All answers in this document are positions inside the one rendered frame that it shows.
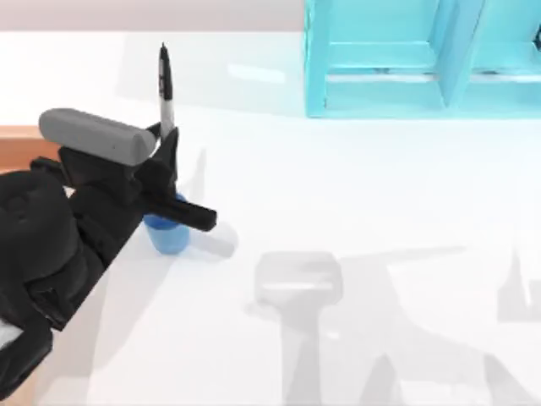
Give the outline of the light blue rack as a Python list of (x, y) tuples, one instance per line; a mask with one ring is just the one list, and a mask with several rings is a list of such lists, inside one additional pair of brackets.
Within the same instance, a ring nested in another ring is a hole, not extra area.
[(541, 0), (304, 0), (312, 118), (541, 118)]

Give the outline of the shallow salmon-coloured box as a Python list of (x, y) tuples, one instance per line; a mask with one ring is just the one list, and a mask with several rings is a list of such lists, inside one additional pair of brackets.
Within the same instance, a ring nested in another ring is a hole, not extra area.
[(57, 160), (59, 148), (45, 140), (37, 126), (0, 125), (0, 174), (29, 169), (38, 156)]

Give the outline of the pale grey rounded box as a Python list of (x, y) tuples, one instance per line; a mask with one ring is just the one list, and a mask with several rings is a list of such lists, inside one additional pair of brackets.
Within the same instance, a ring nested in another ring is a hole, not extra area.
[(156, 147), (147, 129), (73, 108), (46, 110), (38, 127), (46, 140), (130, 167), (144, 162)]

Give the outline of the blue cup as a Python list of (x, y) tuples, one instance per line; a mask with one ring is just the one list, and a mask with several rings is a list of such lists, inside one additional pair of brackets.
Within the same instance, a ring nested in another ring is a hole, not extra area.
[(154, 248), (163, 255), (178, 255), (190, 242), (190, 231), (184, 224), (165, 218), (154, 211), (143, 216), (143, 224)]

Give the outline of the black marker pen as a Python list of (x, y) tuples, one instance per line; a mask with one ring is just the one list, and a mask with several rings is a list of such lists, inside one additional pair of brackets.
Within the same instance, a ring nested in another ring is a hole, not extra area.
[(159, 51), (158, 85), (160, 97), (160, 134), (165, 139), (175, 128), (172, 70), (169, 52), (163, 42)]

